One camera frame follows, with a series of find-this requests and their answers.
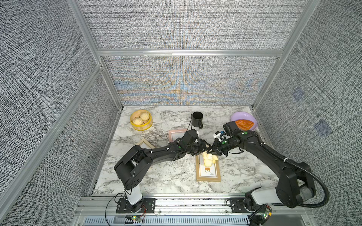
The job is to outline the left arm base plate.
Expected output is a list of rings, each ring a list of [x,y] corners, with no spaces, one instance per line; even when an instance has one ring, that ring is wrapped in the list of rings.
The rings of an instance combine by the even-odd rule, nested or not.
[[[154,213],[156,206],[155,198],[142,198],[136,204],[131,205],[126,198],[120,198],[117,203],[116,213],[143,214]]]

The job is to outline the yellow microfibre cloth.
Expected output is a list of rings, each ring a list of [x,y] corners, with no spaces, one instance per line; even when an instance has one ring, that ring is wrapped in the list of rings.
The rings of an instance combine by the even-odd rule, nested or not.
[[[211,153],[203,152],[203,165],[205,168],[210,168],[214,164],[216,164],[216,161],[218,160],[218,157],[216,155],[212,155]]]

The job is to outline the wooden picture frame deer print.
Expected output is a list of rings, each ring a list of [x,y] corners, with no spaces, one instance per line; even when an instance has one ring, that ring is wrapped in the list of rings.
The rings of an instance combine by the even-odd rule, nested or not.
[[[197,181],[221,182],[219,160],[212,167],[205,168],[202,154],[196,156],[196,178]]]

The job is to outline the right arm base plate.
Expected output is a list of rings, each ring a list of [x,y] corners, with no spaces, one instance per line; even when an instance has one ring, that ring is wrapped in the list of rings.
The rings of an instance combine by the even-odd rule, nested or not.
[[[259,205],[250,197],[230,198],[226,203],[228,206],[231,207],[233,213],[254,213],[256,211],[271,211],[271,207],[267,205]]]

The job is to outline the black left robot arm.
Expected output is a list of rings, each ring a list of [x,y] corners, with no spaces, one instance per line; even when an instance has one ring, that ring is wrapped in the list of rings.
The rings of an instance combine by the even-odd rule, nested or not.
[[[187,154],[198,155],[210,146],[199,138],[195,129],[185,132],[182,137],[164,147],[149,149],[140,145],[133,146],[114,166],[129,204],[135,206],[143,199],[139,184],[152,165],[177,161]]]

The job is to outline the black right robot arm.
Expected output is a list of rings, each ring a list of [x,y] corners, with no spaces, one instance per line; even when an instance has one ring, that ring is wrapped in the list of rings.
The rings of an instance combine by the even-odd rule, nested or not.
[[[231,121],[223,126],[226,139],[215,138],[208,153],[228,156],[229,151],[239,148],[251,153],[278,177],[276,187],[255,188],[245,194],[244,206],[255,212],[264,204],[320,208],[330,200],[330,192],[323,181],[312,173],[305,163],[297,163],[272,149],[263,142],[256,131],[242,131]]]

